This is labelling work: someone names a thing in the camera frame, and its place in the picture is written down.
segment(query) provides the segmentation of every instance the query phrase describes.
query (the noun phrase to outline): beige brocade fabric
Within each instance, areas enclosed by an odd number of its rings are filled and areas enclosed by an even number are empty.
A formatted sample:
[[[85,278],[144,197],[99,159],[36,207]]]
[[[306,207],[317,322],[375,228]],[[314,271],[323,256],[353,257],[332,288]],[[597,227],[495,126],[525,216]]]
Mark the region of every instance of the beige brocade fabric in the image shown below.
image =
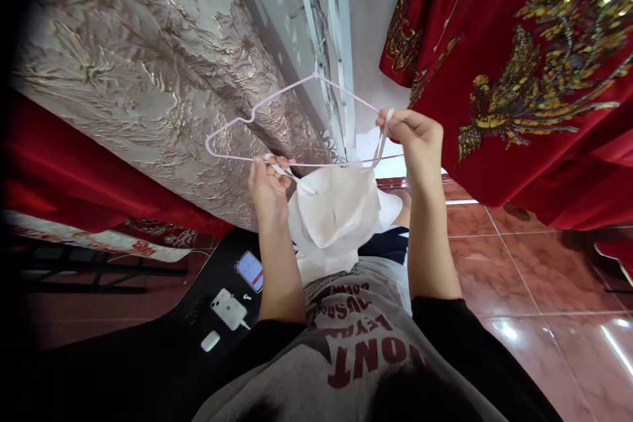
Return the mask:
[[[176,194],[256,228],[249,162],[204,148],[285,86],[241,0],[38,0],[14,84]],[[213,141],[219,153],[330,154],[293,93]]]

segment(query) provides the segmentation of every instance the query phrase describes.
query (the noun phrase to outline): gold sequin embroidery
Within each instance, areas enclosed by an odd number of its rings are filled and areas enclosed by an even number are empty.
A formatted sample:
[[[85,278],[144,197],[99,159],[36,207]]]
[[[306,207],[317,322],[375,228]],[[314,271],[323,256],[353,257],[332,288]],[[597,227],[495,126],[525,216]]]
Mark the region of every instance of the gold sequin embroidery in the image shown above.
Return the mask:
[[[425,74],[427,74],[427,70],[422,69],[421,71],[416,71],[413,75],[413,82],[411,83],[411,94],[409,95],[409,108],[413,107],[413,105],[422,96],[422,91],[424,91],[422,80],[424,79]]]
[[[424,89],[427,88],[427,86],[431,82],[431,79],[433,79],[433,76],[435,76],[435,73],[437,73],[437,70],[440,69],[440,66],[442,65],[444,60],[448,57],[450,52],[453,50],[453,48],[455,47],[455,44],[457,43],[459,39],[460,37],[456,36],[455,38],[452,38],[448,42],[448,44],[446,45],[446,49],[442,51],[442,54],[440,54],[440,57],[437,59],[437,63],[435,63],[435,67],[433,68],[433,71],[431,71],[430,75],[427,77],[425,81],[423,81],[423,79],[427,73],[426,69],[423,69],[422,71],[419,71],[418,73],[415,74],[415,76],[413,77],[413,85],[411,86],[411,94],[409,95],[410,109],[415,105],[417,101],[419,101],[420,97],[422,97],[422,93],[424,92]]]
[[[497,81],[475,77],[471,121],[458,133],[458,163],[481,147],[484,136],[527,145],[524,135],[575,133],[559,125],[616,102],[593,102],[618,77],[627,74],[633,54],[611,72],[598,74],[602,63],[620,51],[631,33],[633,0],[527,0],[515,18],[533,18],[533,34],[514,28],[512,53]]]
[[[385,53],[393,61],[391,70],[394,74],[415,66],[422,43],[422,31],[416,32],[411,28],[411,22],[407,18],[408,9],[407,0],[398,0],[387,32]]]

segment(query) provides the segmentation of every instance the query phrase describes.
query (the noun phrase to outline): black table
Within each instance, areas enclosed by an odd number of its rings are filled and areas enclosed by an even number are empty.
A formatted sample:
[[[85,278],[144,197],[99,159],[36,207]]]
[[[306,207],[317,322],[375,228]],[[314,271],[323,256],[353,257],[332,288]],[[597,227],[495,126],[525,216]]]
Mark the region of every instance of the black table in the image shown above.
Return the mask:
[[[51,420],[190,421],[210,395],[214,367],[247,333],[232,332],[210,303],[227,288],[258,318],[261,294],[237,274],[244,252],[260,258],[257,234],[234,229],[220,242],[176,308],[157,320],[40,355],[38,394]],[[248,293],[253,299],[242,300]],[[212,330],[209,353],[200,342]]]

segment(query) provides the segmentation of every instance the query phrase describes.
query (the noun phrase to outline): purple wire hanger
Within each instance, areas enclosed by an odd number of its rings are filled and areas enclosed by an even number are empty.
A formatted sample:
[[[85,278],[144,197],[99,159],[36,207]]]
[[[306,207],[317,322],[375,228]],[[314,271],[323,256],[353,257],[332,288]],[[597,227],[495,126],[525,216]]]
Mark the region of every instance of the purple wire hanger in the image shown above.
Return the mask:
[[[327,78],[324,78],[323,76],[321,76],[318,73],[318,59],[317,59],[318,58],[318,51],[325,44],[325,40],[328,37],[329,28],[328,28],[328,19],[327,19],[326,15],[323,13],[323,11],[320,8],[317,8],[317,7],[313,7],[313,8],[315,10],[317,10],[323,16],[323,19],[325,20],[325,29],[326,29],[325,30],[325,34],[323,35],[323,40],[321,41],[321,43],[318,44],[318,46],[315,49],[315,70],[313,71],[313,73],[311,75],[309,75],[308,77],[306,77],[304,79],[301,79],[301,80],[298,80],[297,82],[295,82],[293,84],[290,84],[289,86],[286,86],[285,88],[275,92],[274,94],[271,94],[269,97],[259,101],[251,109],[251,118],[250,119],[243,119],[242,117],[236,117],[232,121],[226,123],[223,127],[220,127],[218,130],[216,130],[215,132],[211,133],[208,137],[206,137],[206,140],[204,141],[204,145],[205,145],[207,151],[212,156],[214,156],[216,158],[229,158],[231,160],[243,160],[244,162],[252,162],[253,161],[252,158],[239,157],[239,156],[233,156],[233,155],[221,155],[221,154],[215,153],[213,150],[211,150],[211,139],[214,138],[216,135],[219,135],[220,133],[224,132],[226,129],[228,129],[230,126],[232,126],[233,124],[235,124],[237,122],[252,123],[255,120],[255,113],[257,112],[257,109],[259,109],[261,106],[263,106],[264,104],[270,102],[275,97],[280,96],[284,92],[287,92],[287,91],[289,91],[291,89],[294,89],[295,87],[303,84],[304,82],[308,82],[308,81],[310,81],[312,79],[318,79],[318,80],[321,80],[323,82],[326,82],[327,84],[331,85],[332,87],[335,87],[339,91],[344,92],[348,96],[353,97],[358,102],[360,102],[361,104],[363,104],[366,107],[369,107],[377,115],[379,115],[378,109],[376,109],[373,105],[369,104],[365,100],[362,100],[360,97],[352,94],[351,92],[346,91],[342,87],[338,86],[337,84],[334,84],[331,80],[329,80]],[[384,148],[385,140],[386,140],[386,136],[383,136],[382,140],[378,144],[378,148],[376,149],[376,153],[374,154],[374,158],[370,158],[369,160],[360,160],[360,161],[357,161],[357,162],[347,162],[347,163],[342,163],[342,164],[293,164],[293,166],[328,167],[328,166],[346,166],[346,165],[351,165],[351,164],[363,164],[363,163],[375,162],[373,164],[373,166],[372,166],[372,167],[375,167],[376,165],[378,165],[378,163],[381,160],[386,160],[387,158],[396,158],[396,157],[399,157],[399,156],[403,156],[403,154],[400,154],[400,155],[390,155],[390,156],[387,156],[387,157],[382,157],[382,149]]]

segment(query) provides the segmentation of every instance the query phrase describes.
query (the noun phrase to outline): black sleeve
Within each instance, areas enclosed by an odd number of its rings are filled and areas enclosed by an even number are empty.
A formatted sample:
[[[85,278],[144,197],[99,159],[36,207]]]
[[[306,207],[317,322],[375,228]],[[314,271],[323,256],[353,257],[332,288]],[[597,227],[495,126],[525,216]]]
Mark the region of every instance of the black sleeve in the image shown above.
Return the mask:
[[[536,383],[463,299],[416,297],[411,307],[413,321],[435,349],[509,421],[562,422]]]
[[[258,321],[220,363],[209,396],[242,374],[269,362],[306,328],[303,323]]]

